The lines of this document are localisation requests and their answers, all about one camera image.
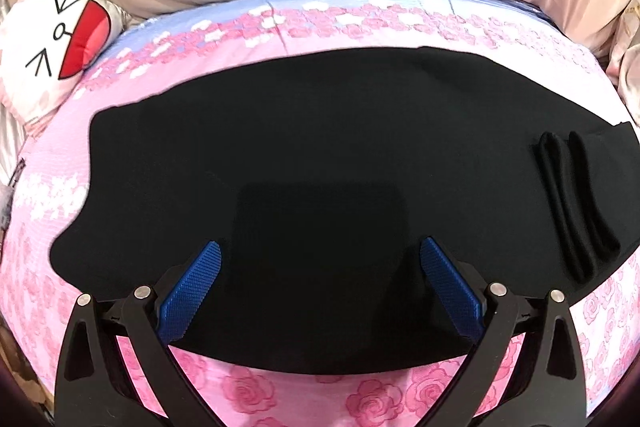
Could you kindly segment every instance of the bed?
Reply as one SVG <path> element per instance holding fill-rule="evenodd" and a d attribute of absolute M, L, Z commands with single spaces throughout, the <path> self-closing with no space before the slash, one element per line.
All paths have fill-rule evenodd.
<path fill-rule="evenodd" d="M 270 58 L 357 47 L 430 46 L 490 58 L 612 124 L 633 123 L 593 53 L 541 10 L 514 0 L 233 0 L 151 17 L 124 32 L 84 72 L 46 131 L 25 143 L 0 264 L 0 312 L 42 383 L 54 391 L 60 345 L 80 291 L 49 265 L 55 238 L 84 203 L 88 129 L 113 105 L 143 100 L 206 73 Z M 633 254 L 572 306 L 587 383 L 587 414 L 640 351 L 640 260 Z M 512 340 L 479 412 L 496 406 L 518 357 Z M 143 403 L 161 411 L 130 344 L 120 347 Z M 413 426 L 462 359 L 374 375 L 288 375 L 174 349 L 204 400 L 229 426 Z M 372 410 L 372 399 L 384 407 Z"/>

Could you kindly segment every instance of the silver bolt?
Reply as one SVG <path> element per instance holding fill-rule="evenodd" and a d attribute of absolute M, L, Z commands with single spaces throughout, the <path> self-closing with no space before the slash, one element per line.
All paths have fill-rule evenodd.
<path fill-rule="evenodd" d="M 564 301 L 564 293 L 562 293 L 560 290 L 551 290 L 551 298 L 560 303 Z"/>
<path fill-rule="evenodd" d="M 136 296 L 136 299 L 146 299 L 151 295 L 151 288 L 149 288 L 149 286 L 139 286 L 136 288 L 136 291 L 133 292 L 133 295 Z"/>
<path fill-rule="evenodd" d="M 91 295 L 89 295 L 88 293 L 83 293 L 78 297 L 78 300 L 76 302 L 78 303 L 78 306 L 87 306 L 87 304 L 91 302 Z"/>
<path fill-rule="evenodd" d="M 494 282 L 489 286 L 489 291 L 497 297 L 503 297 L 507 295 L 507 286 L 500 282 Z"/>

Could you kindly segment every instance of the textured blue pad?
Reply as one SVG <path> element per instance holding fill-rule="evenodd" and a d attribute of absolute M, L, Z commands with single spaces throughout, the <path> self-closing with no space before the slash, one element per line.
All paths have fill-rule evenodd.
<path fill-rule="evenodd" d="M 481 303 L 431 237 L 420 245 L 420 265 L 458 333 L 479 341 L 484 332 Z"/>
<path fill-rule="evenodd" d="M 184 336 L 220 273 L 221 264 L 220 245 L 210 241 L 164 300 L 156 331 L 165 346 Z"/>

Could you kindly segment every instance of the black cloth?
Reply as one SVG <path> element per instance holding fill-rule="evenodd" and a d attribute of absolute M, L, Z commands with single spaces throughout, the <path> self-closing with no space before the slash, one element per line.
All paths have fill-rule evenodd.
<path fill-rule="evenodd" d="M 565 178 L 597 184 L 600 212 L 545 170 L 545 133 L 572 158 Z M 640 237 L 628 124 L 472 54 L 365 48 L 220 71 L 96 114 L 89 145 L 54 270 L 121 298 L 219 241 L 220 275 L 177 345 L 249 367 L 373 373 L 465 353 L 424 283 L 426 235 L 488 282 L 572 303 Z M 591 253 L 575 236 L 563 248 L 562 222 Z"/>

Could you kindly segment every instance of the white pillow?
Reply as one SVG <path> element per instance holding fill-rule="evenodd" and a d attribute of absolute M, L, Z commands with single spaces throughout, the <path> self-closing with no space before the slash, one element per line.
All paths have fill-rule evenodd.
<path fill-rule="evenodd" d="M 82 71 L 123 29 L 107 0 L 18 0 L 0 24 L 0 102 L 41 133 Z"/>

